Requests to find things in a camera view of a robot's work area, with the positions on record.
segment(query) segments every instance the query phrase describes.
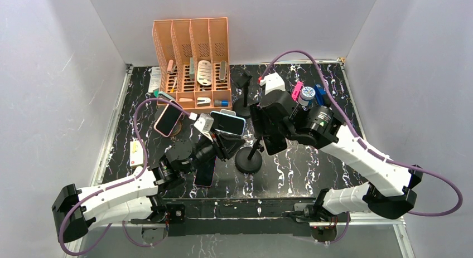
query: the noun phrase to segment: phone stand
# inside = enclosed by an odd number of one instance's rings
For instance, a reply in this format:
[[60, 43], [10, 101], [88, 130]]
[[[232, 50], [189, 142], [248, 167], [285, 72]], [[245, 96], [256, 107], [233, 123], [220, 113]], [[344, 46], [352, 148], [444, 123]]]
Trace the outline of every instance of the phone stand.
[[239, 98], [233, 103], [233, 111], [236, 112], [236, 115], [241, 118], [248, 119], [250, 118], [250, 108], [248, 107], [248, 103], [254, 103], [254, 100], [248, 98], [248, 87], [250, 85], [250, 80], [252, 79], [252, 75], [250, 75], [247, 71], [243, 72], [243, 75], [234, 81], [236, 88], [243, 90], [243, 98]]
[[235, 156], [235, 165], [241, 173], [255, 174], [261, 169], [263, 157], [258, 150], [261, 147], [260, 138], [254, 142], [253, 146], [241, 148]]

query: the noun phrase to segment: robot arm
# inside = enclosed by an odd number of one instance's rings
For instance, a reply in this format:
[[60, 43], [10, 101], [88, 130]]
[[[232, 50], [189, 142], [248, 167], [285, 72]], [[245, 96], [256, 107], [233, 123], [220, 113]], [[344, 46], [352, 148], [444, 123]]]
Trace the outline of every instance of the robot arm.
[[[106, 188], [106, 192], [88, 199], [72, 214], [65, 227], [64, 242], [77, 240], [89, 230], [108, 223], [135, 219], [162, 221], [168, 205], [164, 204], [160, 193], [184, 183], [184, 175], [204, 168], [201, 164], [216, 157], [223, 161], [231, 158], [245, 143], [240, 136], [212, 129], [212, 122], [211, 117], [201, 114], [195, 128], [204, 136], [195, 145], [177, 141], [161, 157], [158, 166], [146, 169], [139, 178], [142, 167], [137, 167], [130, 176], [99, 186], [81, 189], [76, 189], [74, 184], [65, 186], [52, 206], [58, 236], [60, 226], [72, 207], [97, 190]], [[110, 189], [126, 181], [129, 182]]]
[[[371, 210], [396, 219], [414, 207], [417, 195], [412, 188], [421, 181], [422, 173], [385, 162], [389, 157], [366, 141], [363, 143], [367, 148], [363, 148], [358, 143], [362, 139], [353, 137], [337, 112], [326, 106], [302, 104], [284, 89], [266, 90], [259, 104], [250, 106], [255, 136], [263, 138], [266, 149], [284, 150], [287, 145], [281, 137], [313, 146], [339, 158], [368, 180], [356, 187], [323, 189], [317, 196], [313, 214], [323, 212], [322, 216], [334, 216]], [[386, 157], [385, 161], [375, 158], [368, 150]]]

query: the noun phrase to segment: white paper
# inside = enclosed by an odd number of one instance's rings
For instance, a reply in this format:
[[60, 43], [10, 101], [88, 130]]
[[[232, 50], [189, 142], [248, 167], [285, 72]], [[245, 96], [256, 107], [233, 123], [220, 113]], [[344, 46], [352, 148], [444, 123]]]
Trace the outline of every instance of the white paper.
[[161, 70], [160, 67], [151, 68], [151, 79], [149, 81], [148, 93], [152, 93], [161, 85]]

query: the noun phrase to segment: smartphone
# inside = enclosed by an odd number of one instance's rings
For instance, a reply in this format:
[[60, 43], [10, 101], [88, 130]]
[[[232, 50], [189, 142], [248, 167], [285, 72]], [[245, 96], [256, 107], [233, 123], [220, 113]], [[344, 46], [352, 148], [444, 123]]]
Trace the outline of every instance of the smartphone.
[[247, 122], [243, 118], [228, 115], [218, 111], [212, 111], [210, 116], [214, 119], [212, 128], [216, 130], [236, 135], [243, 135], [245, 132], [245, 124]]
[[264, 150], [269, 156], [278, 154], [287, 149], [286, 138], [282, 135], [264, 135], [263, 136]]
[[209, 159], [208, 162], [201, 164], [195, 174], [194, 184], [201, 187], [212, 186], [212, 180], [214, 179], [214, 170], [217, 158]]
[[[179, 108], [181, 107], [175, 101], [170, 101], [170, 102], [177, 105]], [[166, 107], [164, 108], [163, 113], [161, 113], [161, 116], [155, 122], [155, 131], [162, 134], [164, 137], [169, 137], [169, 135], [172, 132], [172, 129], [174, 128], [176, 123], [179, 121], [179, 118], [181, 117], [181, 115], [182, 115], [182, 112], [180, 110], [167, 104]]]

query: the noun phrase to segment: black marble surface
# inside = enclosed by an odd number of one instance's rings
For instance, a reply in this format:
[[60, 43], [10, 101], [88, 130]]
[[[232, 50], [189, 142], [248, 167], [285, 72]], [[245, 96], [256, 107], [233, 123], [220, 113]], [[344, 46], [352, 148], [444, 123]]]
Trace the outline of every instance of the black marble surface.
[[[350, 100], [350, 95], [342, 74], [342, 66], [338, 63], [321, 64], [324, 77], [328, 81], [332, 95], [353, 121], [359, 131], [358, 120]], [[259, 100], [261, 91], [256, 79], [264, 71], [266, 65], [234, 65], [230, 66], [230, 77], [236, 79], [243, 70], [253, 75], [250, 86], [250, 97]], [[313, 65], [310, 64], [280, 64], [273, 71], [278, 72], [286, 79], [286, 89], [293, 89], [296, 81], [303, 81], [305, 85], [314, 86], [320, 83], [320, 78]], [[150, 80], [150, 67], [135, 67], [128, 85], [123, 109], [115, 134], [113, 147], [109, 154], [104, 183], [120, 179], [132, 172], [129, 166], [129, 142], [136, 138], [132, 119], [136, 106], [144, 99], [153, 97], [146, 93]], [[232, 100], [242, 97], [241, 90], [232, 86]], [[143, 139], [146, 140], [150, 166], [156, 165], [172, 141], [190, 139], [197, 141], [200, 134], [192, 128], [192, 121], [183, 122], [182, 131], [172, 138], [164, 138], [153, 130], [156, 104], [148, 104], [139, 114], [138, 128]], [[247, 130], [244, 138], [245, 146], [254, 142], [251, 121], [247, 121]], [[315, 197], [322, 188], [345, 188], [357, 186], [365, 181], [350, 167], [330, 155], [288, 142], [286, 151], [273, 157], [263, 155], [263, 166], [255, 175], [241, 174], [235, 169], [233, 159], [226, 163], [217, 160], [214, 183], [210, 188], [194, 185], [194, 175], [188, 175], [186, 184], [170, 190], [164, 198], [297, 198]]]

